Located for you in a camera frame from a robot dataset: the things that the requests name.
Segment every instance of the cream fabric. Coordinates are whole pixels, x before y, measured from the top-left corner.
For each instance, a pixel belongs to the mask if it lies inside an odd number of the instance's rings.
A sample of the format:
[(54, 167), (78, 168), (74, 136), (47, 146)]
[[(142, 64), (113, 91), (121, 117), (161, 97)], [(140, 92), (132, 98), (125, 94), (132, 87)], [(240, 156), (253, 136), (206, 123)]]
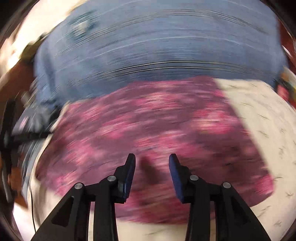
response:
[[(249, 130), (274, 177), (275, 192), (252, 207), (272, 241), (279, 241), (296, 218), (296, 112), (269, 85), (262, 81), (216, 79), (232, 107)], [(46, 190), (35, 178), (38, 160), (48, 145), (48, 137), (32, 170), (34, 219), (39, 226), (59, 202), (59, 196)], [(29, 208), (31, 199), (28, 192)], [(90, 217), (92, 226), (93, 214)], [(179, 241), (185, 239), (186, 225), (131, 223), (117, 220), (120, 240)], [(211, 221), (211, 240), (215, 240), (215, 222)]]

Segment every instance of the blue fabric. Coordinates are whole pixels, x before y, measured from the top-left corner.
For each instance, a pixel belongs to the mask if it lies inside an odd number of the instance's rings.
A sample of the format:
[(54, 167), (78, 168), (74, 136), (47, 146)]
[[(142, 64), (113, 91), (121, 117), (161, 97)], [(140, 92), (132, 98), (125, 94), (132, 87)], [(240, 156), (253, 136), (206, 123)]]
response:
[(286, 64), (277, 21), (259, 0), (90, 0), (40, 46), (37, 101), (52, 108), (196, 75), (273, 85)]

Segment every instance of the black cable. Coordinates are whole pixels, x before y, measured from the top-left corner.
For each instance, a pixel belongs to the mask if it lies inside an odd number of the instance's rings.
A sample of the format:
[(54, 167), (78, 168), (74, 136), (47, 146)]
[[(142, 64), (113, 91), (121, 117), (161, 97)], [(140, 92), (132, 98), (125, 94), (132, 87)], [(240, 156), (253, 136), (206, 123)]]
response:
[(30, 186), (29, 186), (29, 189), (30, 189), (30, 193), (31, 193), (32, 220), (33, 220), (34, 230), (35, 230), (35, 233), (36, 233), (36, 227), (35, 227), (35, 221), (34, 221), (34, 212), (33, 212), (33, 195), (32, 195), (32, 190), (31, 190)]

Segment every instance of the pink floral fabric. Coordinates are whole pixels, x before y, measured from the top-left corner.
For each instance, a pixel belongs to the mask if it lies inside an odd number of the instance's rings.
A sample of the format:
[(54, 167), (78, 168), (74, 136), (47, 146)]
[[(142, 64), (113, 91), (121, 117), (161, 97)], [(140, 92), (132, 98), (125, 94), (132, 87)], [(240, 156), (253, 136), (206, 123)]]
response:
[(116, 206), (129, 221), (186, 223), (168, 157), (207, 182), (230, 182), (248, 205), (273, 192), (272, 178), (228, 100), (209, 77), (135, 82), (109, 95), (70, 104), (42, 154), (37, 178), (64, 195), (99, 182), (136, 155), (130, 197)]

